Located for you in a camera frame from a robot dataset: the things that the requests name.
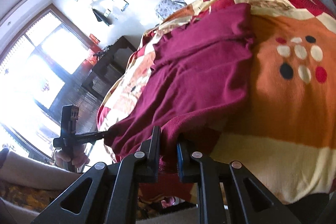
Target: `window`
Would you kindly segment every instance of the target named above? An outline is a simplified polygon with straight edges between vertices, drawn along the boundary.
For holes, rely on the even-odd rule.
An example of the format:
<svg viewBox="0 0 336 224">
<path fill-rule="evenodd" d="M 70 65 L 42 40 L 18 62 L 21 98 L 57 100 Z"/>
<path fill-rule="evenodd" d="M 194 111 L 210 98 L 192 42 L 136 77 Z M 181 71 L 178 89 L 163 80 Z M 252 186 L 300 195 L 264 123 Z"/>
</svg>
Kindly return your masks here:
<svg viewBox="0 0 336 224">
<path fill-rule="evenodd" d="M 0 56 L 0 145 L 29 152 L 16 134 L 51 159 L 66 104 L 80 104 L 86 58 L 94 44 L 53 5 L 27 24 Z"/>
</svg>

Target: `orange blanket section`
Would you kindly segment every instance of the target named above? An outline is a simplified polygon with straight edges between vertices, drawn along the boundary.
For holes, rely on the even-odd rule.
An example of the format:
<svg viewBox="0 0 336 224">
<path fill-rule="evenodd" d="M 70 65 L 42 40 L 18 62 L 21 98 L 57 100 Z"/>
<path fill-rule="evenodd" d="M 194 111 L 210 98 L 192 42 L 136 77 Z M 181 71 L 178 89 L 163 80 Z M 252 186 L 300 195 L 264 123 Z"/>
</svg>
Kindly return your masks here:
<svg viewBox="0 0 336 224">
<path fill-rule="evenodd" d="M 317 18 L 252 16 L 250 104 L 227 129 L 336 149 L 336 34 Z"/>
</svg>

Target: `patterned blanket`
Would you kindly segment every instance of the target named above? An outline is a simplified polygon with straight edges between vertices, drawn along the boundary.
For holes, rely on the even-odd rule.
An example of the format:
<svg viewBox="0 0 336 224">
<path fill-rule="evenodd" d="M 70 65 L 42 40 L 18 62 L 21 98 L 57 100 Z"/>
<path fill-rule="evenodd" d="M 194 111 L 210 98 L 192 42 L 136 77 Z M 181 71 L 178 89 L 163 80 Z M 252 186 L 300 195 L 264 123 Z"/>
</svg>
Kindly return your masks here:
<svg viewBox="0 0 336 224">
<path fill-rule="evenodd" d="M 151 76 L 153 45 L 164 34 L 238 3 L 251 5 L 256 35 L 250 100 L 237 115 L 209 125 L 221 134 L 210 155 L 240 160 L 283 203 L 328 193 L 336 171 L 336 20 L 319 0 L 197 0 L 182 8 L 143 35 L 100 108 L 98 128 L 132 112 Z M 166 175 L 154 188 L 141 185 L 140 196 L 196 201 L 195 185 L 177 184 Z"/>
</svg>

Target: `maroon garment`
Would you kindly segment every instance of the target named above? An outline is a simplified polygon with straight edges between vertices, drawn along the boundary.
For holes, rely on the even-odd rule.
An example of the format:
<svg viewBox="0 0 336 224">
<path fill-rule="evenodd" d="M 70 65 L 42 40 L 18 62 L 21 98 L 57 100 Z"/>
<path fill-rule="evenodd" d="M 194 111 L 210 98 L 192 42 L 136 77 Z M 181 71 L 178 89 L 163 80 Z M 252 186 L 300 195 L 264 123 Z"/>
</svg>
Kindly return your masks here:
<svg viewBox="0 0 336 224">
<path fill-rule="evenodd" d="M 105 144 L 124 158 L 160 126 L 161 168 L 173 171 L 181 132 L 231 114 L 246 101 L 254 41 L 250 22 L 250 5 L 237 4 L 165 35 L 154 46 L 153 72 L 134 110 L 110 127 Z"/>
</svg>

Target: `black polka dot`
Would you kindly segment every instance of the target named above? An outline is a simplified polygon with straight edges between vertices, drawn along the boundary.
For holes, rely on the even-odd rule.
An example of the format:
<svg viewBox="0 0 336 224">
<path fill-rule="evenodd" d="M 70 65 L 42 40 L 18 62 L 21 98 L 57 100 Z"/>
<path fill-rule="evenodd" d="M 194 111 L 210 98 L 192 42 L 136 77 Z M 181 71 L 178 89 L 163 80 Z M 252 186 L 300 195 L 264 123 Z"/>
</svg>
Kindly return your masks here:
<svg viewBox="0 0 336 224">
<path fill-rule="evenodd" d="M 293 69 L 290 65 L 287 63 L 283 63 L 280 66 L 280 74 L 283 78 L 290 80 L 293 78 Z"/>
<path fill-rule="evenodd" d="M 315 37 L 312 37 L 311 35 L 307 35 L 307 36 L 306 36 L 306 40 L 307 40 L 307 42 L 309 42 L 309 43 L 315 43 L 315 42 L 316 42 Z"/>
</svg>

